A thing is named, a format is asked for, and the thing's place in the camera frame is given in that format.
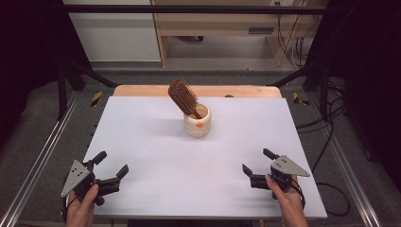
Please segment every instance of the brush handle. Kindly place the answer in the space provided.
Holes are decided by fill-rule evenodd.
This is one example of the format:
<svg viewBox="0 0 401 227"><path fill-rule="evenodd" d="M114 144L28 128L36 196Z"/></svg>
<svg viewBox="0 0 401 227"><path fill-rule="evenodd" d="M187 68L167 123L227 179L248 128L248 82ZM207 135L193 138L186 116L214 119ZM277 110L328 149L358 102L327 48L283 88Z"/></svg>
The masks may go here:
<svg viewBox="0 0 401 227"><path fill-rule="evenodd" d="M195 110L192 114L195 115L195 117L197 117L198 120L203 118L203 117L201 117L201 115L197 112L197 110Z"/></svg>

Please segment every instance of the hand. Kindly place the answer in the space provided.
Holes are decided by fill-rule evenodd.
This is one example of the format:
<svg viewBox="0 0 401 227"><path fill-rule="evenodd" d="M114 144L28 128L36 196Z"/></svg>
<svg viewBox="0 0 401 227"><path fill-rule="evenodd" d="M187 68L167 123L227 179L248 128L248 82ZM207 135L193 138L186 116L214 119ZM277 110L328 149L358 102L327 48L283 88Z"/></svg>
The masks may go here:
<svg viewBox="0 0 401 227"><path fill-rule="evenodd" d="M98 185L94 184L86 193L82 202L75 200L77 197L74 191L70 192L69 199L73 200L68 206L66 227L89 227L94 221L94 200L98 192Z"/></svg>
<svg viewBox="0 0 401 227"><path fill-rule="evenodd" d="M293 175L292 180L297 182L297 176ZM300 194L292 187L287 193L284 193L277 182L275 182L269 175L266 175L266 182L268 183L270 190L277 197L286 225L288 227L307 226Z"/></svg>

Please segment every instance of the white tabletop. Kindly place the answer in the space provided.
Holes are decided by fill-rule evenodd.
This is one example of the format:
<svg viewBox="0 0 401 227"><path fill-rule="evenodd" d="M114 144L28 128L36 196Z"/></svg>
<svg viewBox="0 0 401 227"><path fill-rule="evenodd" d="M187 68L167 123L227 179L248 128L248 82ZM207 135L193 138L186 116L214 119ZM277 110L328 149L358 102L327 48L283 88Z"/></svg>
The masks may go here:
<svg viewBox="0 0 401 227"><path fill-rule="evenodd" d="M212 129L194 138L169 97L111 96L84 162L105 150L98 179L130 172L120 191L95 214L113 218L279 218L271 191L251 188L242 172L270 173L268 148L310 173L283 98L199 97L212 111ZM299 177L307 218L327 218L313 176Z"/></svg>

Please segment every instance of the ceramic cup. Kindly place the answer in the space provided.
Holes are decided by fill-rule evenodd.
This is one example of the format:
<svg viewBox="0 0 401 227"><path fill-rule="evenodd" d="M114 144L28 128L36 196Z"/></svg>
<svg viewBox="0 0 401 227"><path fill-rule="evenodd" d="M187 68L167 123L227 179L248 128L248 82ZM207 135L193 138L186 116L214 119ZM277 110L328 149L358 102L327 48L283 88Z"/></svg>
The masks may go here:
<svg viewBox="0 0 401 227"><path fill-rule="evenodd" d="M183 115L184 127L188 134L194 137L203 137L209 133L212 128L212 112L210 109L201 103L197 105L197 112L202 119L197 119L195 115Z"/></svg>

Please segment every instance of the hairbrush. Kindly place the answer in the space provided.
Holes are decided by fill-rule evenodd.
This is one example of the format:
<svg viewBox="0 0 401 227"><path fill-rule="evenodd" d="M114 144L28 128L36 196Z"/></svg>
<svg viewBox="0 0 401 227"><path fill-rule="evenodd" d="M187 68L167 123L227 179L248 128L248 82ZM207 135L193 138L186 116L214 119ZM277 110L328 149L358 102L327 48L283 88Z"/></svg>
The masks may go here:
<svg viewBox="0 0 401 227"><path fill-rule="evenodd" d="M184 80L175 79L168 87L168 95L185 115L193 114L197 119L202 119L196 109L198 104L197 96Z"/></svg>

